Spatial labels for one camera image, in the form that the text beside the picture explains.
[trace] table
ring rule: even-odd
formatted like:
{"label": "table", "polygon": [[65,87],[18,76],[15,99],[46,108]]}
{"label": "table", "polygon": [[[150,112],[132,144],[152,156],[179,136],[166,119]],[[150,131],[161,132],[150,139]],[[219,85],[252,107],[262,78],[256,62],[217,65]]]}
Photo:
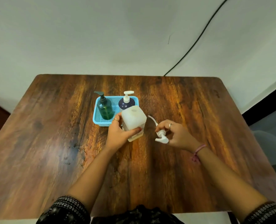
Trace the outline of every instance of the table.
{"label": "table", "polygon": [[[212,77],[38,75],[0,131],[0,219],[37,218],[102,150],[108,128],[92,121],[93,92],[134,90],[146,115],[171,119],[243,179],[276,201],[276,173],[222,81]],[[138,204],[171,213],[226,211],[227,204],[187,151],[144,136],[112,158],[92,216]]]}

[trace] black cable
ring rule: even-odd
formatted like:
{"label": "black cable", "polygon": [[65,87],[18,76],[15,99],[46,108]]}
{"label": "black cable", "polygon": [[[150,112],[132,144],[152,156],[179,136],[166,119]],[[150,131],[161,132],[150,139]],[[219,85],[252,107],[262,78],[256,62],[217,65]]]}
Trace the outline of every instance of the black cable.
{"label": "black cable", "polygon": [[208,23],[206,24],[205,28],[203,29],[203,31],[201,32],[201,34],[199,35],[199,37],[197,38],[197,40],[194,42],[194,44],[191,46],[191,48],[188,50],[188,52],[186,52],[186,54],[176,63],[176,65],[174,65],[164,76],[166,76],[172,69],[174,69],[184,58],[185,56],[191,51],[191,49],[195,46],[195,44],[198,42],[198,40],[201,38],[201,36],[203,35],[204,31],[206,30],[207,26],[210,24],[211,20],[214,18],[214,16],[216,15],[216,13],[219,11],[219,9],[225,4],[227,0],[224,0],[222,2],[222,4],[218,7],[218,9],[215,11],[215,13],[212,15],[212,17],[210,18],[210,20],[208,21]]}

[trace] hand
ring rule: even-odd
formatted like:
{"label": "hand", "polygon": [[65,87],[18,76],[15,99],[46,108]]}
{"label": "hand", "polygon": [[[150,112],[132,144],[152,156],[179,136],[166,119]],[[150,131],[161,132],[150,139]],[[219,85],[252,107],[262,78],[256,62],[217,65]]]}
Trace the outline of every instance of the hand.
{"label": "hand", "polygon": [[202,145],[189,133],[187,128],[183,127],[183,125],[179,123],[173,122],[168,119],[164,120],[157,125],[155,132],[158,132],[159,130],[163,129],[165,129],[166,131],[170,130],[171,132],[173,132],[173,138],[169,140],[168,143],[173,147],[177,147],[194,153],[195,150]]}
{"label": "hand", "polygon": [[137,127],[129,131],[123,131],[120,125],[122,124],[121,112],[114,116],[117,120],[112,120],[112,123],[108,129],[108,136],[106,141],[106,148],[117,152],[120,147],[122,147],[125,142],[135,134],[139,133],[142,129]]}

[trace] basket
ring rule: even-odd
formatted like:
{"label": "basket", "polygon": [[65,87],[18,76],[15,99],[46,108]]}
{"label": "basket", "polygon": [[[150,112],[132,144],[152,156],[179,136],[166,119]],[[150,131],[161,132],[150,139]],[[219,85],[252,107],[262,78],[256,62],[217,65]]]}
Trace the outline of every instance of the basket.
{"label": "basket", "polygon": [[[120,101],[121,98],[123,98],[124,96],[106,96],[106,99],[109,99],[112,103],[112,109],[114,111],[114,116],[120,112],[120,108],[118,106],[118,102]],[[129,96],[130,98],[133,98],[135,101],[135,105],[139,106],[139,100],[137,97],[135,96]],[[114,119],[114,116],[112,119],[109,120],[105,120],[101,117],[101,113],[97,107],[97,103],[99,101],[100,97],[97,98],[96,100],[96,104],[94,106],[94,116],[92,117],[92,120],[94,122],[94,124],[99,125],[100,127],[108,127],[112,120]]]}

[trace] purple bottle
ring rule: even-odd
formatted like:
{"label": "purple bottle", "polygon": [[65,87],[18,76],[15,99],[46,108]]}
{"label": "purple bottle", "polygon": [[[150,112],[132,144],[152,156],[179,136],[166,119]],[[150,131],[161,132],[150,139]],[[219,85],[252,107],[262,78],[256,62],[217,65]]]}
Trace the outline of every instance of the purple bottle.
{"label": "purple bottle", "polygon": [[129,94],[133,94],[133,93],[134,93],[134,91],[125,91],[124,92],[125,96],[123,98],[121,98],[120,101],[118,102],[118,106],[119,106],[121,112],[123,110],[135,105],[134,99],[130,98],[128,96]]}

